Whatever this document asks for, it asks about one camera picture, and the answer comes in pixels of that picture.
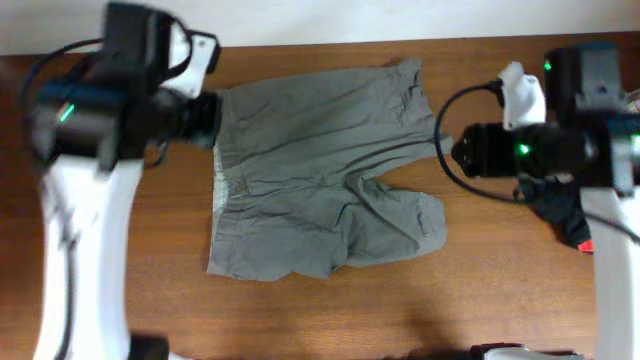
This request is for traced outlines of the grey shorts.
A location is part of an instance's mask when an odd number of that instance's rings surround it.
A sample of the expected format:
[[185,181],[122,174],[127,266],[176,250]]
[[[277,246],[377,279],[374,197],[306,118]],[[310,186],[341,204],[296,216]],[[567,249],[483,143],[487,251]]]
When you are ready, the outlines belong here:
[[433,134],[418,59],[263,80],[221,97],[210,274],[326,279],[444,246],[442,202],[380,182],[451,146]]

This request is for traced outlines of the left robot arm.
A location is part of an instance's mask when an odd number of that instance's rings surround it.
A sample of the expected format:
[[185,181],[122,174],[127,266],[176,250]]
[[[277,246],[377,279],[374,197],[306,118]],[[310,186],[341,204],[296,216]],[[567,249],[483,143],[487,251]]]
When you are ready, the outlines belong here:
[[221,46],[142,4],[110,2],[102,35],[37,93],[20,91],[45,234],[38,359],[168,359],[168,340],[129,330],[129,221],[146,149],[215,145],[221,100],[203,90]]

